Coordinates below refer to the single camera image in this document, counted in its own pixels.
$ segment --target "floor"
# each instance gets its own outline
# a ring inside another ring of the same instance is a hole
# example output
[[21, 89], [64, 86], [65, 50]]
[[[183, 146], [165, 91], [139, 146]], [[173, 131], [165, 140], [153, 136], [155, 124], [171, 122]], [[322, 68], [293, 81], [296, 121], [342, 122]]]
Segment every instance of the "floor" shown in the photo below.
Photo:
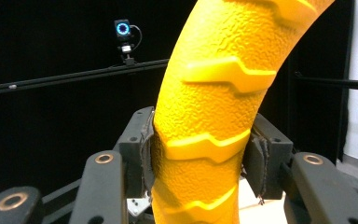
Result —
[[260, 205], [246, 179], [240, 181], [240, 221], [243, 223], [287, 223], [283, 211], [284, 195], [281, 200], [265, 200]]

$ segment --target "black cable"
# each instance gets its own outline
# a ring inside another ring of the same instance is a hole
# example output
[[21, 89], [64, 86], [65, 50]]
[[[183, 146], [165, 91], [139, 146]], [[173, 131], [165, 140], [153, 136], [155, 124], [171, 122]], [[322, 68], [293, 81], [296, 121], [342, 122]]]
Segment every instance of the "black cable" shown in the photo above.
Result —
[[143, 39], [143, 35], [142, 35], [141, 29], [140, 29], [138, 26], [136, 26], [136, 25], [130, 25], [130, 28], [135, 28], [135, 29], [137, 29], [138, 32], [139, 32], [139, 41], [138, 41], [138, 43], [136, 44], [136, 46], [135, 46], [135, 47], [133, 48], [133, 50], [132, 50], [132, 51], [135, 51], [135, 50], [139, 47], [139, 45], [141, 45], [141, 42], [142, 42], [142, 39]]

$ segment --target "textured surface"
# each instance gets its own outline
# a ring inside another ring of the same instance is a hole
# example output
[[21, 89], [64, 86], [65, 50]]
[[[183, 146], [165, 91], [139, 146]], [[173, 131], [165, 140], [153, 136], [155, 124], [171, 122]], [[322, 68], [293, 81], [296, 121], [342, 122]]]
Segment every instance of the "textured surface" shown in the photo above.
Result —
[[239, 222], [245, 133], [284, 59], [331, 3], [196, 4], [158, 97], [152, 190], [157, 223]]

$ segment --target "metal ring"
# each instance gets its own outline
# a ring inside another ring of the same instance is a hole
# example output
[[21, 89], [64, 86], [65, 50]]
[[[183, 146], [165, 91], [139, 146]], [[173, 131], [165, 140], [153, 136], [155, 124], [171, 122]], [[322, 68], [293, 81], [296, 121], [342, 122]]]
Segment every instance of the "metal ring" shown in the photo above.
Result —
[[305, 155], [303, 159], [307, 163], [310, 163], [313, 165], [322, 165], [324, 163], [324, 161], [321, 158], [314, 156], [314, 155]]
[[[11, 204], [7, 204], [7, 201], [9, 201], [10, 199], [19, 197], [19, 201], [15, 202], [15, 203], [11, 203]], [[20, 192], [20, 193], [14, 193], [14, 194], [10, 194], [9, 196], [7, 196], [6, 198], [2, 199], [0, 202], [0, 211], [9, 211], [11, 209], [17, 208], [20, 205], [22, 205], [25, 201], [27, 201], [28, 199], [28, 194], [25, 192]]]
[[113, 160], [113, 155], [111, 154], [102, 154], [95, 158], [95, 162], [100, 164], [105, 164]]

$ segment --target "black background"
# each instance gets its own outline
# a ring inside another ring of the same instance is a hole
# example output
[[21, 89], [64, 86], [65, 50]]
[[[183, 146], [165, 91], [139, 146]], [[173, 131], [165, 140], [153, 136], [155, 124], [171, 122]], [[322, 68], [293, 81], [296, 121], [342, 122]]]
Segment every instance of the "black background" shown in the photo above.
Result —
[[[0, 84], [121, 64], [120, 19], [143, 31], [137, 62], [168, 59], [195, 3], [0, 1]], [[337, 1], [315, 22], [260, 108], [298, 150], [332, 161], [343, 147], [345, 91], [297, 83], [293, 75], [347, 75], [351, 11], [351, 1]], [[29, 185], [46, 195], [80, 178], [87, 157], [111, 149], [135, 110], [155, 105], [164, 70], [0, 94], [0, 191]]]

